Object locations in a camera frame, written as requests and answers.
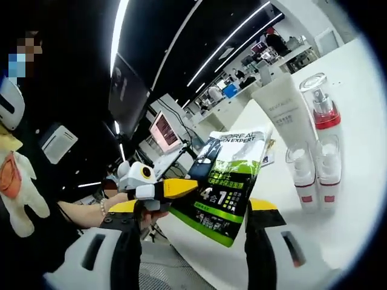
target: white cosmetic tube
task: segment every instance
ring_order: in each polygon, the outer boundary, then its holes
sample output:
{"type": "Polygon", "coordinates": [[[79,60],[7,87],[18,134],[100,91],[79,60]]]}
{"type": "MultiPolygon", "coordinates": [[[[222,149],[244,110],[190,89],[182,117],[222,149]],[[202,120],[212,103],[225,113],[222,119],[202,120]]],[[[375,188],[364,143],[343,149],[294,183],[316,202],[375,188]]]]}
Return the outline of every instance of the white cosmetic tube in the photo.
{"type": "Polygon", "coordinates": [[[315,156],[317,138],[307,104],[289,73],[259,88],[252,98],[273,122],[288,148],[306,141],[315,156]]]}

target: fluorescent light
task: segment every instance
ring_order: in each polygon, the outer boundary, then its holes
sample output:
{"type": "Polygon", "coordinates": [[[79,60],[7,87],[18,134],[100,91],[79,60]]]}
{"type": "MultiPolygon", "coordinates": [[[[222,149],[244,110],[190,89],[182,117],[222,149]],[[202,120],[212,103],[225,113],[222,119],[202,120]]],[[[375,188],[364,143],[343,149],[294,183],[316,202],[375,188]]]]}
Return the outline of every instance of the fluorescent light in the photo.
{"type": "Polygon", "coordinates": [[[186,24],[188,23],[189,19],[190,19],[191,16],[194,14],[194,12],[195,12],[196,9],[199,7],[199,5],[202,3],[203,0],[195,0],[195,1],[196,1],[195,6],[192,7],[191,11],[188,13],[187,17],[184,19],[183,24],[180,26],[179,30],[176,32],[175,37],[172,39],[172,42],[171,42],[171,44],[169,45],[169,48],[168,48],[168,50],[167,50],[167,53],[165,54],[165,56],[164,56],[164,58],[163,58],[163,61],[161,62],[160,67],[158,68],[158,71],[157,71],[155,80],[153,81],[152,90],[154,90],[154,88],[155,88],[155,86],[156,86],[158,77],[159,77],[160,74],[161,74],[161,70],[163,69],[165,62],[167,61],[167,58],[168,58],[168,56],[169,56],[169,53],[172,51],[172,49],[173,49],[173,47],[174,47],[174,45],[175,45],[175,42],[176,42],[177,39],[179,38],[181,32],[183,31],[184,27],[185,27],[186,24]]]}
{"type": "Polygon", "coordinates": [[[206,83],[202,83],[201,86],[196,90],[195,93],[197,93],[198,91],[200,91],[200,89],[201,89],[202,87],[204,87],[205,84],[206,84],[206,83]]]}
{"type": "Polygon", "coordinates": [[[81,185],[78,185],[78,187],[86,187],[86,186],[92,186],[92,185],[97,185],[97,184],[101,184],[101,182],[93,182],[93,183],[81,184],[81,185]]]}
{"type": "Polygon", "coordinates": [[[235,33],[239,31],[248,21],[250,21],[257,13],[259,13],[263,8],[268,6],[270,4],[270,1],[267,1],[264,5],[260,6],[257,10],[254,11],[253,14],[251,14],[245,21],[243,21],[237,28],[234,30],[228,38],[225,39],[224,42],[210,55],[210,57],[205,61],[205,63],[201,66],[201,68],[196,72],[196,74],[192,77],[192,79],[189,81],[187,86],[190,86],[191,83],[198,77],[198,75],[201,73],[201,71],[208,65],[208,63],[213,59],[213,57],[219,52],[219,50],[222,49],[222,47],[231,39],[231,37],[234,36],[235,33]]]}
{"type": "Polygon", "coordinates": [[[184,109],[184,107],[188,105],[189,101],[190,100],[186,101],[186,103],[181,108],[184,109]]]}
{"type": "Polygon", "coordinates": [[[113,67],[115,62],[115,55],[119,50],[120,35],[123,18],[125,16],[125,11],[128,6],[129,0],[121,0],[117,14],[115,16],[114,30],[113,30],[113,39],[111,42],[111,54],[110,54],[110,76],[113,75],[113,67]]]}
{"type": "Polygon", "coordinates": [[[115,127],[115,133],[120,133],[120,125],[117,123],[117,121],[114,121],[114,127],[115,127]]]}
{"type": "Polygon", "coordinates": [[[123,153],[123,147],[122,147],[122,144],[121,144],[121,143],[120,143],[120,151],[121,151],[122,159],[125,161],[126,158],[125,158],[125,154],[123,153]]]}
{"type": "Polygon", "coordinates": [[[244,47],[248,42],[250,42],[258,33],[260,33],[263,29],[265,29],[267,26],[269,26],[270,24],[272,24],[275,20],[277,20],[278,18],[280,18],[283,14],[280,13],[279,15],[277,15],[276,17],[274,17],[272,20],[270,20],[268,23],[266,23],[262,28],[260,28],[256,33],[254,33],[253,35],[250,36],[249,39],[247,39],[240,47],[238,47],[238,49],[236,49],[216,70],[215,72],[217,72],[226,62],[228,62],[233,56],[234,54],[236,54],[242,47],[244,47]]]}

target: white table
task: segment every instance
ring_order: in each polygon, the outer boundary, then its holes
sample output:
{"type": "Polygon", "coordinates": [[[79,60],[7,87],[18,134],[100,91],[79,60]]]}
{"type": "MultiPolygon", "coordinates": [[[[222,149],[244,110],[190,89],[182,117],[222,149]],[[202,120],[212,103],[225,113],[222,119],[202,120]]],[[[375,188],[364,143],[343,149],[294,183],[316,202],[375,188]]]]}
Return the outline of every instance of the white table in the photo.
{"type": "MultiPolygon", "coordinates": [[[[332,268],[348,269],[374,231],[385,204],[386,102],[382,73],[373,56],[356,39],[292,75],[298,86],[312,74],[324,72],[342,114],[345,171],[336,213],[331,217],[301,212],[296,190],[285,165],[286,146],[274,130],[275,163],[263,168],[252,196],[275,203],[289,224],[303,228],[320,245],[332,268]]],[[[232,129],[252,127],[268,120],[251,101],[232,129]]],[[[226,248],[169,215],[158,221],[172,245],[217,289],[246,289],[244,231],[226,248]]]]}
{"type": "Polygon", "coordinates": [[[312,46],[309,44],[303,44],[300,47],[297,47],[292,52],[288,53],[286,56],[280,58],[278,61],[272,64],[272,66],[278,66],[282,71],[287,71],[287,69],[283,69],[283,66],[294,57],[298,56],[301,53],[304,53],[306,50],[309,50],[312,46]]]}

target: l'oreal men expert package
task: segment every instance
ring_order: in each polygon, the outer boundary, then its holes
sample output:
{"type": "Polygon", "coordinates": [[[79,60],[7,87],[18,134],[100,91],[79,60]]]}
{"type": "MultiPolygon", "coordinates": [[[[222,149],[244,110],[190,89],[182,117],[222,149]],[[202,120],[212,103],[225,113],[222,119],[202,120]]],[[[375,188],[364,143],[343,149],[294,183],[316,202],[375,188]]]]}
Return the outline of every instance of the l'oreal men expert package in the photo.
{"type": "Polygon", "coordinates": [[[232,246],[271,134],[272,127],[212,132],[187,175],[199,182],[199,188],[176,199],[171,213],[207,237],[232,246]]]}

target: white bottle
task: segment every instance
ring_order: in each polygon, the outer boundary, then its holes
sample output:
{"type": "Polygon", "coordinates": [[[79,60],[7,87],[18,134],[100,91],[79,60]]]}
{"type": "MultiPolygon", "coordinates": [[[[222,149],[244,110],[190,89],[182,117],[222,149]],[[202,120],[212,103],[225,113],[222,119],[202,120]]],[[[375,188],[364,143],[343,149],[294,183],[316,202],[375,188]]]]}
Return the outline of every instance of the white bottle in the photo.
{"type": "Polygon", "coordinates": [[[289,73],[255,91],[252,98],[273,122],[288,148],[306,141],[314,155],[316,135],[307,104],[289,73]]]}
{"type": "Polygon", "coordinates": [[[337,135],[321,138],[316,152],[321,207],[324,210],[333,210],[336,206],[337,194],[340,192],[342,175],[340,144],[337,135]]]}
{"type": "Polygon", "coordinates": [[[286,163],[292,173],[294,186],[306,213],[318,210],[316,168],[306,142],[295,144],[286,152],[286,163]]]}

